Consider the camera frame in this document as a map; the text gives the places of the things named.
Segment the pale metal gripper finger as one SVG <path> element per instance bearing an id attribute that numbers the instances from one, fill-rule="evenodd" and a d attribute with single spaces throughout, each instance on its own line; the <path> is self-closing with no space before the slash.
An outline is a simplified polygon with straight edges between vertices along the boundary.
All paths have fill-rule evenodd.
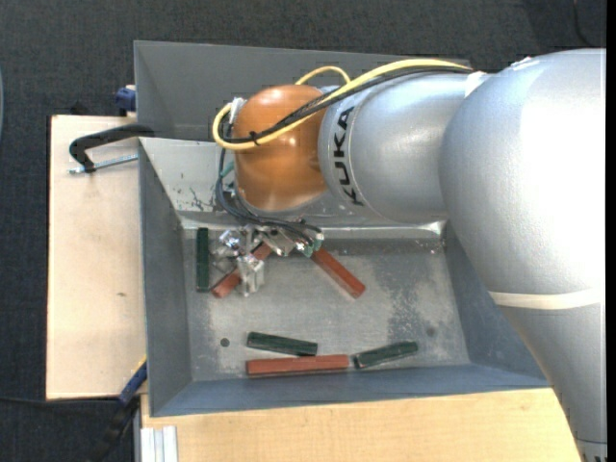
<path id="1" fill-rule="evenodd" d="M 218 243 L 214 249 L 217 260 L 235 259 L 242 255 L 242 237 L 238 230 L 228 229 L 218 237 Z"/>
<path id="2" fill-rule="evenodd" d="M 243 296 L 258 292 L 265 282 L 265 263 L 253 254 L 247 254 L 237 259 L 237 269 Z"/>

